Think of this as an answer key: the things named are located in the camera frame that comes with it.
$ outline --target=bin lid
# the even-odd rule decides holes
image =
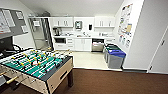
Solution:
[[[108,53],[110,55],[126,55],[123,51],[121,50],[108,50]]]

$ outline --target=tile floor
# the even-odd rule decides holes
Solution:
[[[72,52],[71,55],[73,55],[74,68],[122,71],[109,69],[104,54],[100,52]]]

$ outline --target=blue recycling bin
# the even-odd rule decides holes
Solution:
[[[121,50],[109,50],[108,51],[108,68],[121,69],[121,65],[125,59],[126,53]]]

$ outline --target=gray trash bin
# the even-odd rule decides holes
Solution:
[[[126,54],[121,50],[109,50],[107,55],[108,68],[121,69],[125,56]]]
[[[107,46],[105,46],[104,59],[106,63],[108,63],[108,50],[121,50],[121,49],[114,44],[108,44]]]

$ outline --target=drawer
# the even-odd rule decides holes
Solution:
[[[67,44],[74,44],[74,39],[73,38],[67,38],[66,43]]]
[[[105,39],[104,43],[113,43],[115,39]]]
[[[67,50],[68,47],[66,44],[55,44],[54,45],[54,50]]]
[[[75,49],[75,46],[74,45],[67,45],[68,49],[70,50],[74,50]]]

